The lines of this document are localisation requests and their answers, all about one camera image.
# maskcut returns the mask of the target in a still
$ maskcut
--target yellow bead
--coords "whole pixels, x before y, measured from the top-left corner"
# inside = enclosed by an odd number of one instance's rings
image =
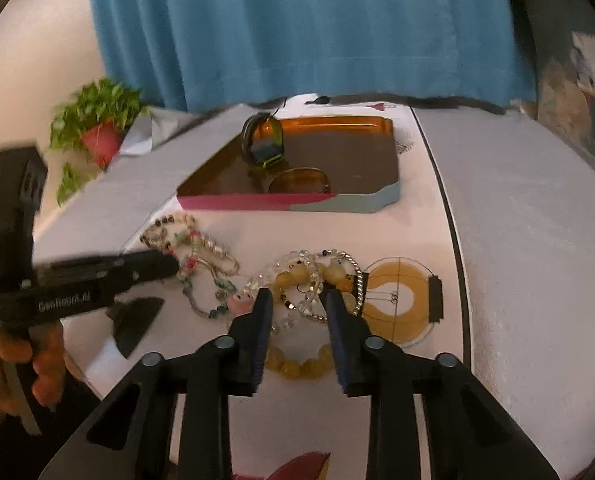
[[[280,296],[282,295],[282,289],[277,285],[277,282],[267,283],[264,285],[270,293],[273,295],[273,304],[280,302]]]
[[[295,285],[295,283],[293,282],[293,276],[291,276],[290,272],[280,272],[275,277],[275,283],[279,285],[279,288],[283,288],[284,290],[286,290],[292,285]]]
[[[322,369],[325,372],[335,368],[335,361],[333,360],[333,348],[331,348],[331,345],[328,343],[326,345],[322,345],[322,347],[317,352],[317,356],[319,358],[320,364],[322,365]]]
[[[342,292],[341,298],[344,300],[344,305],[346,305],[346,310],[348,312],[353,312],[355,310],[355,305],[357,303],[355,296],[353,296],[350,292]]]
[[[291,269],[291,277],[295,285],[304,285],[309,282],[309,272],[305,264],[296,264]]]
[[[337,285],[346,278],[346,269],[341,264],[330,264],[324,271],[324,280],[331,285]]]
[[[282,367],[282,364],[284,364],[284,361],[284,352],[276,346],[268,347],[268,351],[266,351],[266,361],[264,361],[266,368],[278,371]]]
[[[279,373],[282,375],[283,378],[288,379],[290,381],[294,381],[299,379],[300,374],[300,365],[297,361],[287,360],[279,368]]]
[[[353,291],[353,277],[347,276],[343,280],[339,281],[335,288],[340,292],[352,292]]]
[[[319,379],[324,375],[324,367],[319,359],[307,359],[302,363],[300,374],[305,379]]]

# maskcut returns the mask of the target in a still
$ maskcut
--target curtain fold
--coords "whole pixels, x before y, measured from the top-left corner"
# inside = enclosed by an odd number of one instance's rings
[[[306,92],[534,100],[508,0],[91,0],[108,74],[203,112]]]

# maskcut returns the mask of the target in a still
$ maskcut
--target human hand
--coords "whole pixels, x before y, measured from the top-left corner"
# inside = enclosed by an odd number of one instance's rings
[[[42,406],[57,404],[64,390],[64,334],[61,323],[42,325],[32,330],[31,339],[35,352],[28,341],[16,339],[0,329],[0,415],[17,415],[20,407],[10,396],[2,361],[27,363],[31,359],[37,379],[32,391]]]

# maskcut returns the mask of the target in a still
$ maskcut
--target potted plant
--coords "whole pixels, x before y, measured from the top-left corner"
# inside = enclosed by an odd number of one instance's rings
[[[83,86],[70,102],[60,106],[53,118],[50,148],[88,153],[102,170],[106,169],[119,151],[124,133],[146,110],[140,94],[141,90],[110,78]],[[57,193],[60,204],[86,181],[70,164],[64,166],[63,173]]]

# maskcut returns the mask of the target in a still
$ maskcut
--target beige wall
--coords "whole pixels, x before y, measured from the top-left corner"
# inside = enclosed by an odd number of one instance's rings
[[[0,144],[45,152],[53,107],[104,75],[88,0],[11,0],[0,15]],[[42,216],[55,209],[61,153],[46,154]]]

